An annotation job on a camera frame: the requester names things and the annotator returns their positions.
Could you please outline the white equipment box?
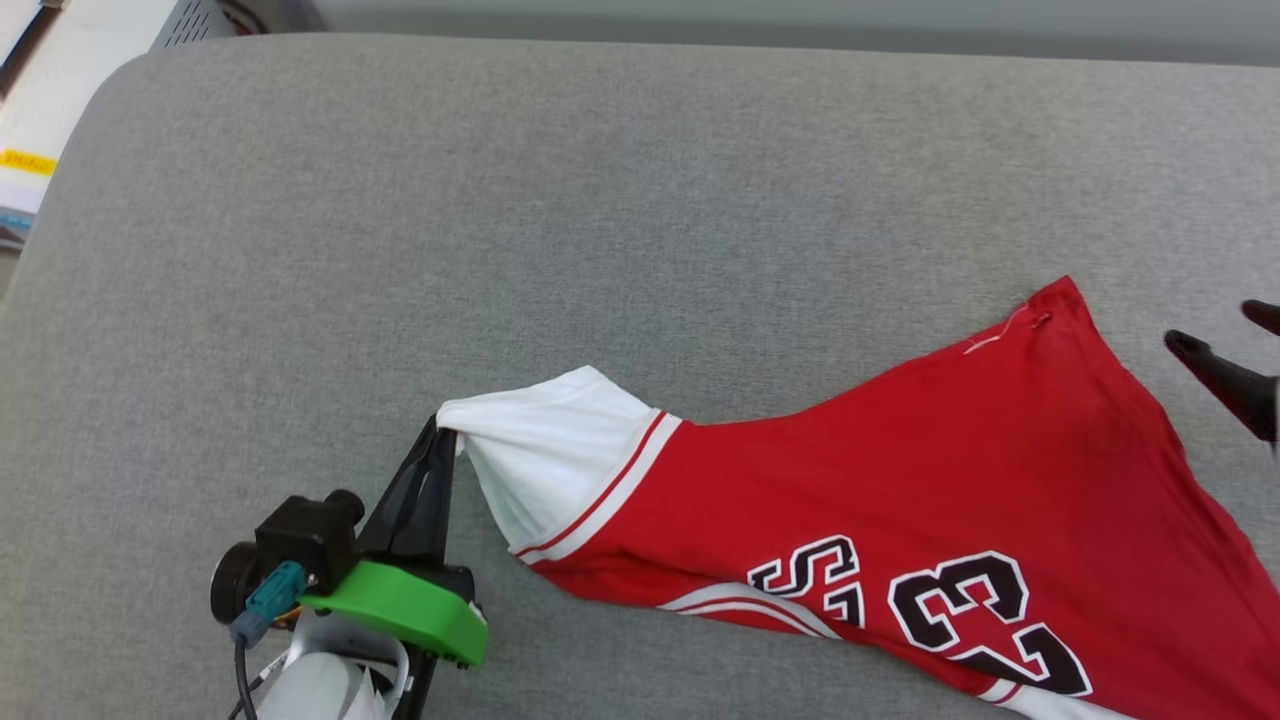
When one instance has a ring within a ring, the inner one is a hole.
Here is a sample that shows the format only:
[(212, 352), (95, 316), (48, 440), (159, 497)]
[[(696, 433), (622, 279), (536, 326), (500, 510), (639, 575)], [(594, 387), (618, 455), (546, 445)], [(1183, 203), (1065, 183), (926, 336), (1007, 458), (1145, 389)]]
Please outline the white equipment box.
[[(218, 0), (67, 0), (0, 102), (0, 151), (59, 163), (88, 101), (123, 64), (152, 50), (233, 36)], [(0, 168), (0, 250), (24, 247), (51, 178)]]

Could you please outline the red and white basketball jersey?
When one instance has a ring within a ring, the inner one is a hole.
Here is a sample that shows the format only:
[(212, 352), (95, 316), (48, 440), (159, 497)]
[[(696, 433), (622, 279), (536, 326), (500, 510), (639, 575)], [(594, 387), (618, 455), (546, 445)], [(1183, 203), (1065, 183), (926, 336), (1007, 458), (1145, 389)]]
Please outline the red and white basketball jersey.
[(580, 598), (874, 644), (1032, 720), (1280, 720), (1280, 588), (1069, 277), (787, 416), (581, 366), (436, 421)]

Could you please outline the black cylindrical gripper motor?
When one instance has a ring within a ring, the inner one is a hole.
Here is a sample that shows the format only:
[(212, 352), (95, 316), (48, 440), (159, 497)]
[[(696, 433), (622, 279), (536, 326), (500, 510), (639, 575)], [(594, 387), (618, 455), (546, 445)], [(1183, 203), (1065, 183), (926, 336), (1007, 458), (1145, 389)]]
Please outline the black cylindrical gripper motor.
[(209, 605), (212, 618), (229, 626), (246, 609), (250, 596), (266, 577), (256, 543), (233, 544), (220, 559), (210, 580)]

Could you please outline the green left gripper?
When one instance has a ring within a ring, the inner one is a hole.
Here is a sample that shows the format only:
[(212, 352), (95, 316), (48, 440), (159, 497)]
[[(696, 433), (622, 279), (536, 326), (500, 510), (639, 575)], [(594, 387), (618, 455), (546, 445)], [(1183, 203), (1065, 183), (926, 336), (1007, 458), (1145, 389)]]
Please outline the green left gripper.
[[(430, 416), (357, 538), (384, 562), (442, 568), (457, 434)], [(298, 619), (298, 711), (307, 720), (420, 720), (439, 662), (486, 661), (490, 628), (462, 566), (415, 574), (362, 560)]]

